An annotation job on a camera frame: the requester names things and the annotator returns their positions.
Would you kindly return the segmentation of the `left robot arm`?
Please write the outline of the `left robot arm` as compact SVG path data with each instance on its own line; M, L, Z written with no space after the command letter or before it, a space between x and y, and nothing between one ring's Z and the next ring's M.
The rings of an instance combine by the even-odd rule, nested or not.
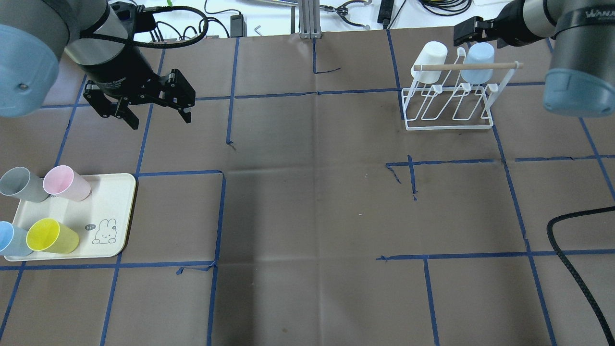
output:
M141 42L137 33L156 28L158 13L193 7L136 5L128 0L3 0L1 7L1 111L18 118L39 109L59 76L63 55L89 77L86 102L102 118L124 120L138 129L132 105L154 103L173 108L191 122L196 92L178 69L161 76L141 48L191 46L205 37L172 43Z

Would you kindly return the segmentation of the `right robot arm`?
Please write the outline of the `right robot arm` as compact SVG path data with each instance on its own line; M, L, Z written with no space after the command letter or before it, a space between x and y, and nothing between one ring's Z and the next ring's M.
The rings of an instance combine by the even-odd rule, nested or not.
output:
M453 44L498 41L522 47L555 40L545 75L544 108L571 117L615 109L615 3L612 0L513 0L497 17L471 17L453 28Z

